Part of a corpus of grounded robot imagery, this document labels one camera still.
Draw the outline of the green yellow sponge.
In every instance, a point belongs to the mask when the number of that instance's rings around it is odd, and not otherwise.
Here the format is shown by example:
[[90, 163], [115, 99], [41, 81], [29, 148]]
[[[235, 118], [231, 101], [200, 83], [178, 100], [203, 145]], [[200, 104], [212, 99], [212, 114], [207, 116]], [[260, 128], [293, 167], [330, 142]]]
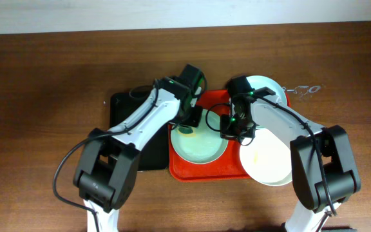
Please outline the green yellow sponge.
[[194, 130], [191, 128], [191, 127], [179, 127], [179, 129], [177, 129], [177, 132], [181, 135], [181, 136], [185, 136], [185, 137], [192, 137], [195, 135], [194, 133]]

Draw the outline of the pale green plate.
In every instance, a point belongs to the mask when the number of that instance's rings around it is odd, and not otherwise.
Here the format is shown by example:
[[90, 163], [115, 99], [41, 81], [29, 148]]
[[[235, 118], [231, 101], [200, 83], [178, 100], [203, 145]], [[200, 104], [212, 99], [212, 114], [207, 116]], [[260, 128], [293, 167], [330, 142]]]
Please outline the pale green plate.
[[193, 164], [208, 164], [220, 158], [228, 146], [228, 141], [220, 137], [213, 129], [220, 129], [220, 116], [210, 111], [205, 121], [207, 110], [203, 109], [198, 127], [194, 128], [192, 137], [181, 136], [176, 129], [171, 131], [170, 139], [175, 152], [183, 159]]

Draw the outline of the black plastic tray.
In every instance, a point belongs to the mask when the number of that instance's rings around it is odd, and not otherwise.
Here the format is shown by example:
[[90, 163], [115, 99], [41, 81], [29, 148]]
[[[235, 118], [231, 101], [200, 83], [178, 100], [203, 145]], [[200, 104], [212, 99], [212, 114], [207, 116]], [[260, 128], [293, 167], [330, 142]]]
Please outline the black plastic tray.
[[[110, 99], [109, 126], [113, 127], [130, 116], [146, 99], [149, 92], [114, 93]], [[144, 146], [139, 171], [166, 169], [169, 166], [168, 126], [163, 125]]]

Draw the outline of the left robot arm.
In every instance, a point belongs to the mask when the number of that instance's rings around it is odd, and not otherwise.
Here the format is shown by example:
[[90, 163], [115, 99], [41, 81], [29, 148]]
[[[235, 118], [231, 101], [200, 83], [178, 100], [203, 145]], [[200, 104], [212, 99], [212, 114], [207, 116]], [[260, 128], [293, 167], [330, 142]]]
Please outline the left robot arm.
[[206, 86], [201, 69], [188, 64], [178, 77], [156, 80], [146, 100], [121, 123], [88, 135], [73, 178], [89, 215], [88, 231], [117, 230], [144, 146], [166, 124], [197, 127], [202, 107], [196, 101]]

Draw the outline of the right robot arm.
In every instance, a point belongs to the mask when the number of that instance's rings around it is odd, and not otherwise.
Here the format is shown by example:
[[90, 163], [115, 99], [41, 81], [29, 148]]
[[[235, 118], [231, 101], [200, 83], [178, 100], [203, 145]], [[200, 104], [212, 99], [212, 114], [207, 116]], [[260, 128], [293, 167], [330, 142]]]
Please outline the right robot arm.
[[292, 184], [298, 203], [284, 231], [322, 231], [337, 208], [361, 189], [348, 135], [339, 125], [324, 127], [287, 104], [282, 87], [262, 76], [230, 79], [229, 113], [220, 119], [220, 136], [242, 142], [263, 126], [290, 149]]

